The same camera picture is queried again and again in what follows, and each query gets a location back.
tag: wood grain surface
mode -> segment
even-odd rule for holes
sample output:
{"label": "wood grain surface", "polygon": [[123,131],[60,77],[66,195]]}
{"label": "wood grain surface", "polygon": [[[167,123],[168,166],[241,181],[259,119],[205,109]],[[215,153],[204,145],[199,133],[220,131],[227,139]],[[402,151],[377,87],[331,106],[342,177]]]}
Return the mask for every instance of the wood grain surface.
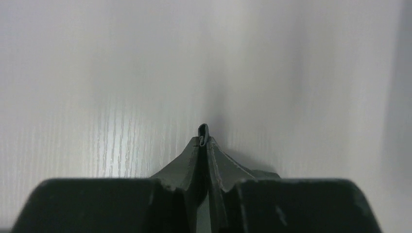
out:
{"label": "wood grain surface", "polygon": [[383,230],[405,232],[410,11],[400,0],[0,2],[0,228],[40,181],[151,176],[207,122],[250,168],[353,179]]}

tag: scratch mark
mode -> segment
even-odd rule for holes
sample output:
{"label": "scratch mark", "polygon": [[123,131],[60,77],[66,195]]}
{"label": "scratch mark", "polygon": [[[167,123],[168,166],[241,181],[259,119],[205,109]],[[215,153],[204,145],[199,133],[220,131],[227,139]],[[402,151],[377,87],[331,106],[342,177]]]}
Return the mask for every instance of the scratch mark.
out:
{"label": "scratch mark", "polygon": [[279,216],[279,220],[283,223],[284,226],[287,226],[288,223],[286,222],[285,213],[282,211],[282,209],[279,206],[276,206],[275,209],[276,209],[277,215]]}
{"label": "scratch mark", "polygon": [[[53,141],[51,143],[53,150],[52,150],[52,154],[51,157],[53,158],[53,160],[50,162],[53,166],[56,166],[56,155],[58,154],[58,147],[56,146],[56,142],[58,141],[57,138],[57,134],[58,134],[58,126],[57,126],[57,114],[54,114],[53,117],[53,133],[52,133],[52,138]],[[58,170],[55,169],[55,171],[53,171],[54,174],[58,174]]]}
{"label": "scratch mark", "polygon": [[169,118],[168,126],[169,126],[169,156],[168,156],[169,160],[168,160],[168,163],[170,163],[172,161],[172,158],[170,157],[172,154],[172,122],[170,118]]}
{"label": "scratch mark", "polygon": [[151,194],[150,194],[150,197],[149,197],[149,205],[151,205],[152,203],[153,203],[153,196],[154,196],[155,194],[153,193],[153,191],[151,192]]}
{"label": "scratch mark", "polygon": [[[238,190],[238,193],[239,193],[239,200],[240,200],[241,203],[242,203],[243,193],[242,193],[242,191],[241,191],[240,189]],[[248,232],[249,232],[249,229],[247,228],[246,210],[245,210],[245,207],[244,207],[244,204],[243,204],[243,203],[240,204],[240,212],[241,212],[242,218],[243,218],[243,230],[244,230],[245,233],[248,233]]]}
{"label": "scratch mark", "polygon": [[[33,127],[32,127],[32,141],[31,141],[31,151],[30,151],[30,160],[31,161],[33,161],[34,160],[34,157],[35,157],[35,153],[34,153],[34,151],[35,151],[35,142],[37,141],[36,139],[37,139],[37,137],[36,137],[36,126],[34,125]],[[29,179],[29,183],[30,184],[32,184],[32,183],[34,183],[34,180],[33,180],[33,176],[30,176],[30,179]]]}
{"label": "scratch mark", "polygon": [[137,167],[137,154],[136,154],[136,152],[135,152],[135,148],[136,148],[136,122],[137,122],[137,120],[136,120],[136,117],[137,117],[137,112],[136,111],[133,111],[132,110],[132,112],[134,112],[135,114],[134,114],[134,117],[132,118],[132,120],[134,120],[135,121],[135,123],[134,123],[134,125],[133,125],[133,147],[132,147],[132,155],[136,158],[135,159],[135,162],[133,163],[132,162],[132,167],[133,167],[133,164],[135,165],[135,177],[136,177],[136,167]]}
{"label": "scratch mark", "polygon": [[120,127],[121,127],[121,133],[120,133],[120,142],[119,142],[119,160],[118,160],[118,175],[119,177],[121,176],[121,161],[122,161],[122,154],[121,154],[121,148],[123,147],[123,132],[124,132],[124,114],[125,114],[125,108],[126,108],[126,104],[124,102],[122,102],[122,110],[121,110],[121,123],[120,123]]}
{"label": "scratch mark", "polygon": [[176,143],[175,143],[175,148],[174,148],[174,158],[175,159],[179,155],[179,140],[180,140],[180,128],[179,128],[179,123],[176,120]]}
{"label": "scratch mark", "polygon": [[[64,146],[64,144],[62,145],[62,134],[63,134],[63,126],[64,126],[64,121],[63,121],[63,105],[62,105],[62,107],[60,107],[60,109],[59,109],[59,113],[58,113],[58,115],[59,116],[61,116],[60,117],[60,120],[59,120],[59,123],[58,123],[58,133],[57,133],[57,148],[59,149],[59,150],[62,150],[62,149],[64,149],[64,148],[62,148],[63,146]],[[35,135],[37,135],[36,133],[38,133],[38,131],[36,131],[36,130],[34,130],[33,131],[33,134],[35,134]],[[57,158],[56,159],[56,174],[58,174],[58,170],[59,170],[59,159]]]}
{"label": "scratch mark", "polygon": [[125,176],[131,177],[131,170],[132,166],[130,166],[130,142],[132,140],[131,138],[131,131],[132,131],[132,121],[133,121],[133,106],[130,108],[131,109],[131,116],[129,118],[129,124],[127,126],[127,143],[126,143],[126,172]]}
{"label": "scratch mark", "polygon": [[96,112],[95,111],[93,111],[93,115],[92,115],[92,117],[91,117],[91,119],[92,119],[92,122],[91,122],[91,124],[92,124],[92,129],[91,129],[91,133],[90,133],[90,136],[91,136],[91,144],[90,144],[90,148],[91,148],[91,151],[90,151],[90,156],[91,156],[91,169],[90,169],[90,176],[91,177],[93,177],[93,169],[94,169],[94,167],[95,167],[95,158],[94,158],[94,155],[95,155],[95,153],[96,153],[96,151],[94,150],[95,149],[95,145],[96,145],[96,142],[95,142],[95,136],[96,136],[96,122],[95,122],[95,114],[96,114]]}
{"label": "scratch mark", "polygon": [[97,145],[96,145],[96,177],[99,176],[100,169],[100,135],[102,133],[102,108],[99,106],[98,118],[97,118]]}
{"label": "scratch mark", "polygon": [[105,123],[105,126],[104,126],[104,150],[103,150],[103,159],[102,159],[102,162],[103,162],[103,177],[106,177],[106,164],[107,164],[107,146],[108,146],[108,141],[109,141],[109,119],[110,119],[110,108],[111,108],[111,104],[110,104],[110,98],[109,98],[109,101],[108,101],[108,106],[106,105],[105,106],[105,111],[104,111],[104,116],[105,116],[105,119],[104,119],[104,123]]}
{"label": "scratch mark", "polygon": [[92,133],[92,124],[93,124],[92,119],[93,119],[93,117],[92,117],[92,114],[87,116],[87,133],[83,132],[84,140],[87,140],[85,145],[88,146],[87,149],[86,149],[86,146],[84,147],[84,152],[86,152],[86,151],[88,152],[88,156],[85,158],[85,160],[88,159],[87,160],[87,167],[86,167],[87,176],[92,176],[93,175],[92,174],[92,170],[93,170],[93,166],[92,166],[93,153],[92,153],[92,150],[91,150],[93,144],[91,142],[92,139],[90,138],[90,137],[93,137],[93,133]]}
{"label": "scratch mark", "polygon": [[117,120],[117,97],[115,98],[115,109],[113,113],[113,144],[112,144],[112,157],[110,159],[110,171],[109,177],[113,177],[113,162],[115,159],[115,146],[116,146],[116,120]]}

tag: white wood grain panel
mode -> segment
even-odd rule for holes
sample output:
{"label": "white wood grain panel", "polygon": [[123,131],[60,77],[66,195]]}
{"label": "white wood grain panel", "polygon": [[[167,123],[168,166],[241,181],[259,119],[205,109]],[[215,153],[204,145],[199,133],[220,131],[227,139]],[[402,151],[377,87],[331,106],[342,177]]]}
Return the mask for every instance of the white wood grain panel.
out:
{"label": "white wood grain panel", "polygon": [[0,2],[0,228],[41,180],[150,176],[207,122],[246,166],[351,178],[385,231],[410,229],[400,224],[410,190],[395,191],[410,182],[394,140],[404,127],[386,130],[387,106],[408,114],[397,101],[408,95],[389,95],[401,8],[411,10],[400,0]]}

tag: white wall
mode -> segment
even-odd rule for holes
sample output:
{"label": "white wall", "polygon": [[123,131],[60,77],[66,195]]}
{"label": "white wall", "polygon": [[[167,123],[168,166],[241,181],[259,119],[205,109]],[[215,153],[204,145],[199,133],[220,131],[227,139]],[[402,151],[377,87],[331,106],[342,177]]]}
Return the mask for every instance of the white wall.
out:
{"label": "white wall", "polygon": [[412,228],[409,1],[0,11],[0,228],[42,179],[150,176],[202,122],[245,165],[350,178],[384,231]]}

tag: black plastic part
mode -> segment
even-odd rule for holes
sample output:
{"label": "black plastic part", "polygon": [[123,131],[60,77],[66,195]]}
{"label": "black plastic part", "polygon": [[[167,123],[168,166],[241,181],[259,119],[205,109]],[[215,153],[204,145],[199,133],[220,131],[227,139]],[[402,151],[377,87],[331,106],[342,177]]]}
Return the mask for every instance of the black plastic part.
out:
{"label": "black plastic part", "polygon": [[52,179],[30,195],[12,232],[194,233],[209,192],[213,233],[379,233],[350,181],[281,179],[224,153],[208,126],[147,179]]}

